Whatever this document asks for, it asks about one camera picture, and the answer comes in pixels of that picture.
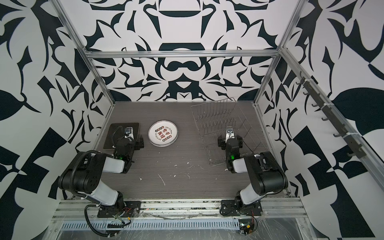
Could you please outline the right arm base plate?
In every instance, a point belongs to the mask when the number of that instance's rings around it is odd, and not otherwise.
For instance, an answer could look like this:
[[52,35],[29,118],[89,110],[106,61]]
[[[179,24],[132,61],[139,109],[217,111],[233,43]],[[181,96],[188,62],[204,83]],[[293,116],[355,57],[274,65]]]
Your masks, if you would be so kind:
[[260,202],[244,205],[240,200],[221,200],[220,215],[224,217],[234,216],[261,216],[263,209]]

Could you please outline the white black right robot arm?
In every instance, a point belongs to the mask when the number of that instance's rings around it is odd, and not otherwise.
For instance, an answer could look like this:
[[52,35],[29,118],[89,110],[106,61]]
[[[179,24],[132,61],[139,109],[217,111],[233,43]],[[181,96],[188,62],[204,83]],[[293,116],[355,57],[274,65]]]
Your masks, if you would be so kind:
[[268,195],[288,188],[288,179],[271,152],[240,154],[244,140],[236,135],[218,137],[218,147],[225,151],[226,166],[233,174],[247,173],[250,184],[235,197],[238,210],[251,207]]

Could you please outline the dark square plate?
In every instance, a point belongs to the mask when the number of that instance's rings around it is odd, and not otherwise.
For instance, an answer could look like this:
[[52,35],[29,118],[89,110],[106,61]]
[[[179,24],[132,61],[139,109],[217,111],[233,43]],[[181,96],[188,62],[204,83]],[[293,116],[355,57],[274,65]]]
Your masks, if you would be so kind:
[[103,142],[103,149],[112,150],[118,139],[125,136],[126,128],[133,128],[133,139],[137,141],[139,138],[139,123],[114,123],[110,125],[107,131],[106,139]]

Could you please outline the red lettered round plate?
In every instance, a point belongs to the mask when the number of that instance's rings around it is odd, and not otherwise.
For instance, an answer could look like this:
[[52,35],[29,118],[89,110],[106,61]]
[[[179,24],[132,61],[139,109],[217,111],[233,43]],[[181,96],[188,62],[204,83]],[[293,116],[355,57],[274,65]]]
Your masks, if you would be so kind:
[[170,121],[158,121],[148,131],[148,138],[156,147],[167,147],[172,145],[178,138],[178,127]]

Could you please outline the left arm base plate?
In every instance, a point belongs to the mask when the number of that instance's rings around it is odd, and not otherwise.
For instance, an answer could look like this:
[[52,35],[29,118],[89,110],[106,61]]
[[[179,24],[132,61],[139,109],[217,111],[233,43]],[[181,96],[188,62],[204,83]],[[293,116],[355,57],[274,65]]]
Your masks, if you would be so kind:
[[122,207],[100,206],[98,218],[113,218],[119,215],[121,218],[134,217],[140,213],[141,201],[124,201]]

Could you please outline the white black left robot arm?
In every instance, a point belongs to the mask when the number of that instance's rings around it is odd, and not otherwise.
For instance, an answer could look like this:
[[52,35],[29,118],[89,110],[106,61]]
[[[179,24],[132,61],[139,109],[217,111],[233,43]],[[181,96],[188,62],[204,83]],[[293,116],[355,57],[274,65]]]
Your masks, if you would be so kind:
[[61,190],[86,199],[103,210],[120,213],[126,207],[123,194],[102,182],[102,173],[126,174],[133,163],[134,152],[144,148],[144,139],[120,138],[113,155],[90,150],[79,152],[58,179]]

